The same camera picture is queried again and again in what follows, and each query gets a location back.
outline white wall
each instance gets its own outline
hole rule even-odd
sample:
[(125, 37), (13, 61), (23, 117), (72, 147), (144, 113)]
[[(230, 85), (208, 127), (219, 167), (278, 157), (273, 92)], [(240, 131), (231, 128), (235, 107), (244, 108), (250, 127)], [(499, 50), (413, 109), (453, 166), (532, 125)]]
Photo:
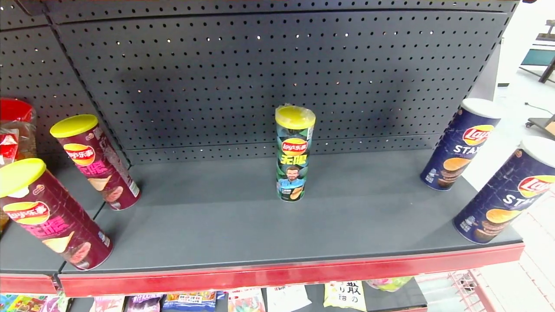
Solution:
[(520, 3), (503, 34), (497, 83), (510, 83), (532, 43), (546, 26), (555, 19), (555, 0)]

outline blue chip canister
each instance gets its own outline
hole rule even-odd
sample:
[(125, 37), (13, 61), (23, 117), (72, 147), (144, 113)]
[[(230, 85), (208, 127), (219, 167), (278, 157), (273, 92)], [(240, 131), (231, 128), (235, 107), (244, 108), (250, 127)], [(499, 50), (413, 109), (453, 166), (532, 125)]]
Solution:
[(487, 244), (555, 183), (555, 141), (525, 137), (520, 147), (453, 219), (476, 244)]
[(420, 178), (434, 190), (449, 190), (501, 120), (490, 100), (468, 98), (445, 129)]

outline store shelf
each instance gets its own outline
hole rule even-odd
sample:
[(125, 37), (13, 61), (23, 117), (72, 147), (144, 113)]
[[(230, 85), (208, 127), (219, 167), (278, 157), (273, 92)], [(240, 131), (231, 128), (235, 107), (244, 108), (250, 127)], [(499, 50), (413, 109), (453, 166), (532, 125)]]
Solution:
[(98, 268), (65, 266), (69, 296), (363, 280), (518, 260), (510, 227), (491, 244), (455, 231), (476, 191), (437, 192), (418, 175), (429, 150), (313, 155), (305, 198), (275, 194), (273, 158), (137, 165), (142, 199), (104, 208), (115, 249)]
[[(388, 293), (374, 289), (365, 283), (364, 299), (366, 310), (369, 312), (425, 312), (427, 303), (422, 291), (414, 279), (409, 281), (403, 288), (394, 293)], [(268, 300), (266, 290), (263, 289), (264, 303), (268, 311)], [(306, 293), (312, 304), (297, 310), (297, 312), (355, 312), (355, 309), (342, 309), (335, 307), (324, 307), (324, 285), (307, 285)], [(88, 312), (93, 305), (93, 298), (75, 298), (69, 312)], [(227, 300), (216, 302), (216, 312), (228, 312)]]
[[(75, 166), (53, 174), (92, 217), (104, 201)], [(10, 222), (0, 237), (0, 293), (55, 294), (50, 276), (63, 259), (17, 224)]]

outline yellow lid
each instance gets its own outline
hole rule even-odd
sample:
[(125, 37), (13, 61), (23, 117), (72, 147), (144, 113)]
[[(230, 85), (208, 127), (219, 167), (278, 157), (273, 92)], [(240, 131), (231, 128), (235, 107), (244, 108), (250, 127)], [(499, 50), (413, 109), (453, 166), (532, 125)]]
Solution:
[(35, 182), (46, 170), (38, 158), (28, 158), (0, 168), (0, 198), (13, 194)]
[(308, 108), (282, 105), (276, 108), (276, 122), (287, 129), (306, 129), (316, 123), (316, 115)]
[(77, 115), (58, 121), (50, 128), (50, 134), (55, 138), (69, 138), (89, 131), (97, 124), (95, 115)]

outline green chip canister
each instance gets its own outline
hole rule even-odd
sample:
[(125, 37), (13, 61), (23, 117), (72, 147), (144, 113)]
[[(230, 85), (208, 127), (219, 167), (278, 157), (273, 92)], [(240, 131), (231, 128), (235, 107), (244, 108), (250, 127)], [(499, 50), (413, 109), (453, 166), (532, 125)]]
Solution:
[(286, 202), (296, 202), (305, 194), (309, 170), (309, 150), (316, 115), (293, 105), (276, 108), (277, 195)]

